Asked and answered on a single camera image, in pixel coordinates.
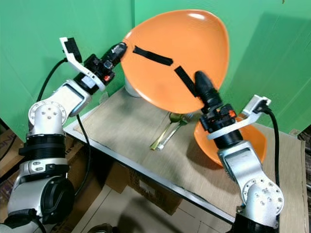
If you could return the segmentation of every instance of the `orange bowl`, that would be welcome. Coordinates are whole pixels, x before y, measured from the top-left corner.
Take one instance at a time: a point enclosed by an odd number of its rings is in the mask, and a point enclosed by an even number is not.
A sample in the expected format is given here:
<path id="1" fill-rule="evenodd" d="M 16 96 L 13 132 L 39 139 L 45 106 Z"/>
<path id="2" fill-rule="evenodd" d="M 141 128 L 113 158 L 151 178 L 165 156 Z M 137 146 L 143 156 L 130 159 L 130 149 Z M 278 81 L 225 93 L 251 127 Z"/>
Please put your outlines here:
<path id="1" fill-rule="evenodd" d="M 194 112 L 202 102 L 187 89 L 174 70 L 182 66 L 194 81 L 201 70 L 219 89 L 229 61 L 229 39 L 219 18 L 203 10 L 180 10 L 157 15 L 133 28 L 123 40 L 128 48 L 121 59 L 125 76 L 148 102 L 174 113 Z M 133 53 L 135 46 L 173 59 L 173 64 Z"/>
<path id="2" fill-rule="evenodd" d="M 244 140 L 251 142 L 258 158 L 261 162 L 266 158 L 267 153 L 267 139 L 266 137 L 254 126 L 248 125 L 240 129 L 240 132 Z M 223 166 L 220 161 L 217 151 L 218 148 L 214 140 L 208 140 L 208 132 L 203 129 L 201 122 L 199 121 L 194 130 L 194 138 L 198 143 L 201 150 L 219 166 Z"/>

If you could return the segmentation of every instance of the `black tape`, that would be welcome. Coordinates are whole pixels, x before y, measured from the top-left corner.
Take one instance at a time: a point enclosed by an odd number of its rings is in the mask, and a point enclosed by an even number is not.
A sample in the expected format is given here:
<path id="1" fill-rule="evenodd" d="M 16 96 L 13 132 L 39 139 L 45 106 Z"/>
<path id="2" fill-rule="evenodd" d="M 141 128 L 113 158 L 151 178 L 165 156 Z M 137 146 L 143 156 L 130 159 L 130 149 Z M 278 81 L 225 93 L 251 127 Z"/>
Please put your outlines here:
<path id="1" fill-rule="evenodd" d="M 135 46 L 135 49 L 133 50 L 133 53 L 136 53 L 138 55 L 141 55 L 145 58 L 148 58 L 150 60 L 153 60 L 155 62 L 159 62 L 163 65 L 167 65 L 167 66 L 170 66 L 171 64 L 173 64 L 173 59 L 172 58 L 169 58 L 169 57 L 164 57 L 164 56 L 161 56 L 159 54 L 156 54 L 154 52 L 150 52 L 150 51 L 146 51 L 146 50 L 143 50 L 137 46 Z"/>
<path id="2" fill-rule="evenodd" d="M 176 74 L 180 77 L 180 79 L 184 82 L 188 90 L 194 95 L 194 97 L 197 97 L 198 94 L 195 91 L 194 82 L 191 80 L 189 75 L 185 72 L 185 70 L 179 66 L 175 70 Z"/>

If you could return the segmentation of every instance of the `table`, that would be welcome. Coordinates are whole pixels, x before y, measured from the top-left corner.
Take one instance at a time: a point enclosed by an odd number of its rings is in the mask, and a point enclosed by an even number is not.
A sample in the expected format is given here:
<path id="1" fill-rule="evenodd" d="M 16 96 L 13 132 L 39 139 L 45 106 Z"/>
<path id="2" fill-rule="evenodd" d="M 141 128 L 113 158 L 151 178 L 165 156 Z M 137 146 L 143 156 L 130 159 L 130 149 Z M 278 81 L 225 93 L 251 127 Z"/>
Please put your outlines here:
<path id="1" fill-rule="evenodd" d="M 182 127 L 163 151 L 149 145 L 169 122 L 168 113 L 124 89 L 84 116 L 91 146 L 142 173 L 200 208 L 233 223 L 242 203 L 238 186 L 197 146 L 193 131 L 200 114 Z M 254 124 L 267 138 L 266 174 L 274 180 L 273 130 Z M 85 141 L 74 122 L 65 128 Z M 280 132 L 280 184 L 285 197 L 280 232 L 309 232 L 304 142 Z"/>

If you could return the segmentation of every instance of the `green screen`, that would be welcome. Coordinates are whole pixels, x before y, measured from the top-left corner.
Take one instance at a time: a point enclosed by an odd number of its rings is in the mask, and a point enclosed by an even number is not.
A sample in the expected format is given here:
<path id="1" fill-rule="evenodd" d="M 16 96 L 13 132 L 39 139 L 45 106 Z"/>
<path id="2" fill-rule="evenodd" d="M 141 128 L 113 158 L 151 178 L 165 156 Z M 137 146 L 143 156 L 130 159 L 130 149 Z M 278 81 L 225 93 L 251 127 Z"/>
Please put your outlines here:
<path id="1" fill-rule="evenodd" d="M 53 66 L 64 55 L 60 37 L 74 37 L 82 59 L 98 57 L 122 41 L 132 28 L 130 0 L 4 0 L 0 2 L 0 117 L 22 139 L 28 131 L 28 110 Z M 107 86 L 109 94 L 124 85 L 120 65 Z M 43 99 L 77 75 L 62 64 Z M 99 103 L 101 92 L 82 112 Z"/>
<path id="2" fill-rule="evenodd" d="M 285 0 L 12 0 L 0 2 L 0 117 L 22 139 L 28 109 L 61 60 L 59 37 L 74 37 L 82 58 L 101 57 L 144 20 L 178 9 L 203 9 L 226 25 L 230 62 L 221 95 L 237 112 L 254 94 L 272 100 L 281 131 L 311 122 L 311 1 Z M 107 87 L 124 85 L 121 66 Z M 63 64 L 43 98 L 77 72 Z M 92 109 L 102 93 L 82 112 Z M 260 123 L 271 126 L 264 116 Z"/>
<path id="3" fill-rule="evenodd" d="M 311 1 L 137 0 L 135 24 L 172 10 L 202 9 L 226 25 L 230 61 L 220 89 L 240 112 L 254 94 L 272 100 L 279 129 L 311 124 Z M 272 126 L 268 116 L 259 123 Z"/>

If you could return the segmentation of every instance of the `wooden tabletop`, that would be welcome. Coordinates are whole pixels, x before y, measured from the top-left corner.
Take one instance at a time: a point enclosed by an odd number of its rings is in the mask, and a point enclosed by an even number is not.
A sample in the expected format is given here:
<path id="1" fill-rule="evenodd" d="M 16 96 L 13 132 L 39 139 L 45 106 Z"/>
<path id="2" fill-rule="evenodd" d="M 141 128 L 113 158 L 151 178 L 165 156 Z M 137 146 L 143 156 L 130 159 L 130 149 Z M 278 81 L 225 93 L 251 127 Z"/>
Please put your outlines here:
<path id="1" fill-rule="evenodd" d="M 198 147 L 193 132 L 199 117 L 198 112 L 163 151 L 151 151 L 149 146 L 170 122 L 168 112 L 121 89 L 84 120 L 84 127 L 94 141 L 235 216 L 236 206 L 242 203 L 239 188 Z M 274 132 L 259 124 L 254 126 L 267 138 L 263 169 L 274 180 Z M 280 132 L 280 185 L 285 198 L 281 233 L 309 232 L 304 143 Z"/>

